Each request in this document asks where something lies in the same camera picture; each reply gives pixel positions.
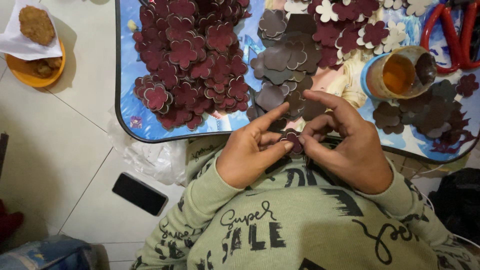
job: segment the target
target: fried patty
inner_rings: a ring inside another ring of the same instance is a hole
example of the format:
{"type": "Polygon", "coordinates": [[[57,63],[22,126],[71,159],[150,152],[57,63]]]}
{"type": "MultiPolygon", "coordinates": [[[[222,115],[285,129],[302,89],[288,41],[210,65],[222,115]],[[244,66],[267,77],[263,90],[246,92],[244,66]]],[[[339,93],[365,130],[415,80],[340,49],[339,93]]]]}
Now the fried patty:
{"type": "Polygon", "coordinates": [[[18,14],[20,31],[24,36],[40,45],[48,45],[55,37],[52,21],[45,10],[26,6],[18,14]]]}

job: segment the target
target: plastic bag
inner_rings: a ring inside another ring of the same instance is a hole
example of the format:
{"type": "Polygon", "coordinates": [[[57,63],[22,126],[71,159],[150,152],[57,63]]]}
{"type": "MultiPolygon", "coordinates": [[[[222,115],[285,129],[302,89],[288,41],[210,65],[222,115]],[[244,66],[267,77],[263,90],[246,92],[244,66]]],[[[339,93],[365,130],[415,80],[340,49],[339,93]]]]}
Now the plastic bag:
{"type": "Polygon", "coordinates": [[[166,184],[180,184],[186,180],[185,152],[187,140],[160,144],[146,144],[130,137],[120,126],[115,109],[109,110],[107,135],[115,150],[137,172],[166,184]]]}

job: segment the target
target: plastic container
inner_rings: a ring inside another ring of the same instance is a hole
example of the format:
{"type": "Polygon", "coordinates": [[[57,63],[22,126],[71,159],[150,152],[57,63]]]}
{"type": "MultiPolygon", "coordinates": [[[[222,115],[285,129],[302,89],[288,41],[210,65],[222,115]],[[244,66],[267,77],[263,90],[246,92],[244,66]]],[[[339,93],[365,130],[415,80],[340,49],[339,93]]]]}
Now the plastic container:
{"type": "Polygon", "coordinates": [[[435,60],[425,48],[406,46],[371,59],[362,70],[361,85],[371,98],[408,99],[427,91],[436,75],[435,60]]]}

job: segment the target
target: smartphone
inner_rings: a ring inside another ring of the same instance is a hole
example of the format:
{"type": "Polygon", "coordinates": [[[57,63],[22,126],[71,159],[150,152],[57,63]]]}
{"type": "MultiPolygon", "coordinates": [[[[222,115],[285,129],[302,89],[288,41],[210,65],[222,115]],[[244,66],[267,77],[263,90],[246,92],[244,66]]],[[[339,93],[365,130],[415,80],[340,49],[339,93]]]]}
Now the smartphone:
{"type": "Polygon", "coordinates": [[[126,172],[120,174],[112,191],[154,216],[159,216],[168,202],[167,195],[126,172]]]}

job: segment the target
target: scissor handle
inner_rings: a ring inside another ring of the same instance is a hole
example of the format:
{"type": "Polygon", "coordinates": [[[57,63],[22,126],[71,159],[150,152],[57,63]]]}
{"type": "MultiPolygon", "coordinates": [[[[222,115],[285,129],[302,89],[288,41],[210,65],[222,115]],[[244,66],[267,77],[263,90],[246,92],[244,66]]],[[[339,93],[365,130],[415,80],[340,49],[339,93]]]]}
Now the scissor handle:
{"type": "Polygon", "coordinates": [[[452,17],[450,16],[451,12],[450,7],[445,7],[444,4],[438,4],[433,10],[430,18],[423,28],[423,33],[420,41],[420,46],[424,47],[430,51],[430,35],[432,34],[432,29],[435,23],[437,22],[440,16],[442,17],[442,29],[444,30],[445,39],[448,44],[448,49],[450,51],[450,59],[452,66],[449,68],[444,68],[437,65],[437,72],[441,74],[448,74],[457,71],[460,68],[460,63],[463,60],[463,54],[461,51],[460,41],[456,35],[456,30],[453,24],[452,17]]]}
{"type": "Polygon", "coordinates": [[[470,60],[470,43],[472,41],[472,32],[473,27],[475,26],[475,20],[477,19],[479,5],[480,0],[468,5],[467,11],[463,16],[462,35],[460,41],[464,57],[462,69],[474,69],[480,67],[480,61],[472,62],[470,60]]]}

